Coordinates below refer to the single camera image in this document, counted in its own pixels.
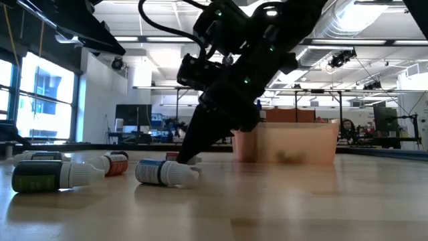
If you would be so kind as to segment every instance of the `ceiling duct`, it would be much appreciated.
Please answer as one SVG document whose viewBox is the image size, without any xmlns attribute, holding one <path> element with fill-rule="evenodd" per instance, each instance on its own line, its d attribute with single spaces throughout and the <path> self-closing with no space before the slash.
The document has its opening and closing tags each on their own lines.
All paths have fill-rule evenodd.
<svg viewBox="0 0 428 241">
<path fill-rule="evenodd" d="M 321 17 L 312 38 L 352 38 L 372 25 L 388 6 L 355 5 L 356 0 L 337 0 Z M 315 66 L 331 50 L 298 48 L 300 65 Z"/>
</svg>

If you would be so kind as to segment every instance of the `robotic arm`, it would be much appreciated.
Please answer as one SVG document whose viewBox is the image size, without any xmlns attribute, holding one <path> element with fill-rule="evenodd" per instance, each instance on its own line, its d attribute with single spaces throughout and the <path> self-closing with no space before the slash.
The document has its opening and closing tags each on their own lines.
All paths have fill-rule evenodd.
<svg viewBox="0 0 428 241">
<path fill-rule="evenodd" d="M 139 10 L 146 19 L 144 1 Z M 231 0 L 215 0 L 204 8 L 192 36 L 201 53 L 198 58 L 187 54 L 177 75 L 178 83 L 203 91 L 177 157 L 179 163 L 187 163 L 219 139 L 231 136 L 231 130 L 255 128 L 259 111 L 254 101 L 278 70 L 288 74 L 298 67 L 295 54 L 289 51 L 311 33 L 326 2 L 269 2 L 251 17 Z M 228 66 L 210 62 L 214 51 L 206 55 L 208 45 L 226 57 L 240 57 Z"/>
</svg>

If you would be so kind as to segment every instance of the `window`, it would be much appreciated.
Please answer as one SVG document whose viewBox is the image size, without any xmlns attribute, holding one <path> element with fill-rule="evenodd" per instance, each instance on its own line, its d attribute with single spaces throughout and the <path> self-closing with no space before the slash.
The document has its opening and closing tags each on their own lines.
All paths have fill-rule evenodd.
<svg viewBox="0 0 428 241">
<path fill-rule="evenodd" d="M 69 139 L 74 73 L 28 53 L 23 58 L 17 128 L 22 137 Z"/>
<path fill-rule="evenodd" d="M 10 87 L 12 77 L 12 64 L 0 60 L 0 84 L 2 86 Z M 0 120 L 7 118 L 7 109 L 9 107 L 9 89 L 5 87 L 0 88 Z"/>
<path fill-rule="evenodd" d="M 21 90 L 71 103 L 73 87 L 73 72 L 31 53 L 23 59 Z"/>
<path fill-rule="evenodd" d="M 69 104 L 20 96 L 17 128 L 22 137 L 68 139 L 72 108 Z"/>
<path fill-rule="evenodd" d="M 4 86 L 11 85 L 12 64 L 4 60 L 0 60 L 0 84 Z"/>
</svg>

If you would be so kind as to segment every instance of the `bottle label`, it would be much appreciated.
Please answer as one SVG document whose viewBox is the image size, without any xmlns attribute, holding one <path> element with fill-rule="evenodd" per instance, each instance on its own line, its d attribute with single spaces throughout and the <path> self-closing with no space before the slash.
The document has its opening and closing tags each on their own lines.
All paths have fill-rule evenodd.
<svg viewBox="0 0 428 241">
<path fill-rule="evenodd" d="M 167 153 L 167 156 L 165 159 L 167 161 L 176 161 L 178 156 L 179 156 L 178 153 Z"/>
<path fill-rule="evenodd" d="M 58 152 L 34 153 L 31 160 L 62 160 L 62 156 Z"/>
<path fill-rule="evenodd" d="M 135 169 L 135 177 L 141 183 L 165 185 L 161 179 L 161 169 L 166 161 L 141 160 Z"/>
<path fill-rule="evenodd" d="M 16 175 L 13 190 L 25 191 L 55 191 L 55 175 Z"/>
<path fill-rule="evenodd" d="M 128 159 L 124 155 L 105 155 L 110 162 L 110 169 L 106 175 L 119 175 L 128 169 Z"/>
</svg>

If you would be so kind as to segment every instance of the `table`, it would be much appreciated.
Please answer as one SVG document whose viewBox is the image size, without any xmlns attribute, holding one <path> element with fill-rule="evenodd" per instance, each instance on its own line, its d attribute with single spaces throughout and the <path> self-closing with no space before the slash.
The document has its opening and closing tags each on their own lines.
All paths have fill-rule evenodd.
<svg viewBox="0 0 428 241">
<path fill-rule="evenodd" d="M 104 151 L 72 153 L 77 162 Z M 201 153 L 194 187 L 121 176 L 59 193 L 16 195 L 0 161 L 0 240 L 427 240 L 428 164 L 337 155 L 334 165 L 234 163 Z"/>
</svg>

